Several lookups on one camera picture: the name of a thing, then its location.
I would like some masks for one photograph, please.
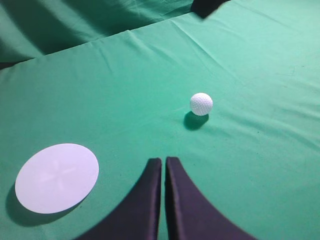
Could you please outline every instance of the white golf ball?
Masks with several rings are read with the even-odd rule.
[[[190,99],[191,111],[198,116],[207,115],[211,111],[213,105],[214,103],[211,97],[206,93],[196,93]]]

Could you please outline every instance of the golf ball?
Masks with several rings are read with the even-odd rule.
[[[211,97],[203,92],[196,93],[190,99],[191,111],[198,116],[207,115],[211,111],[213,104]]]

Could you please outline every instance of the white disc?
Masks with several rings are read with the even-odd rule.
[[[190,99],[191,111],[198,116],[207,115],[211,111],[213,104],[211,97],[202,92],[193,95]]]
[[[72,143],[53,145],[23,165],[15,181],[15,194],[30,211],[53,214],[81,202],[98,174],[97,158],[88,148]]]

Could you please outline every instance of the black curved object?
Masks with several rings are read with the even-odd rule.
[[[77,240],[156,240],[161,201],[161,159],[152,158],[123,201]]]
[[[221,4],[228,0],[194,0],[191,5],[191,12],[205,19],[213,11],[220,7]]]
[[[165,214],[170,240],[255,240],[211,205],[177,157],[166,159]]]

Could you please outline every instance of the green cloth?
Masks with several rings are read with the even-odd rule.
[[[0,63],[18,62],[186,14],[192,0],[1,0]]]
[[[189,13],[1,70],[0,239],[72,239],[166,156],[258,239],[319,239],[319,12],[318,0],[234,0],[206,20]],[[198,92],[214,107],[193,129]],[[61,143],[96,154],[97,183],[69,214],[26,220],[10,189]]]

